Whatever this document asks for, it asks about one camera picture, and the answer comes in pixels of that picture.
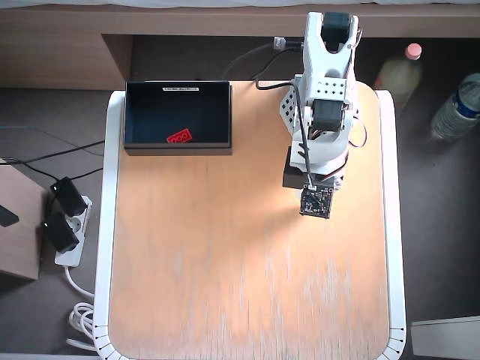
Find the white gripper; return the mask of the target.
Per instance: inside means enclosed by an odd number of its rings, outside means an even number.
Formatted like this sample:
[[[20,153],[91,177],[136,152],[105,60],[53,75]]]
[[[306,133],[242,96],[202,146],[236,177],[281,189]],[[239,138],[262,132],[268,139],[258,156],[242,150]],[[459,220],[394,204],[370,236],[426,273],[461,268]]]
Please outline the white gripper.
[[[312,182],[315,185],[332,185],[339,191],[343,184],[345,166],[348,159],[348,133],[346,130],[323,132],[315,140],[308,140],[308,153]],[[283,169],[283,186],[302,189],[308,182],[302,142],[293,140],[288,147]]]

